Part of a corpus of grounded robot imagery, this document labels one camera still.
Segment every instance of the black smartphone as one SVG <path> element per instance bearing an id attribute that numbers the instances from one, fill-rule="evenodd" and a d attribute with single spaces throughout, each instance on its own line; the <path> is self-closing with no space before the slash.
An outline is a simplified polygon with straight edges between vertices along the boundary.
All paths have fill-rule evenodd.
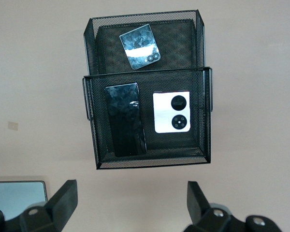
<path id="1" fill-rule="evenodd" d="M 116 157 L 146 154 L 137 83 L 104 89 Z"/>

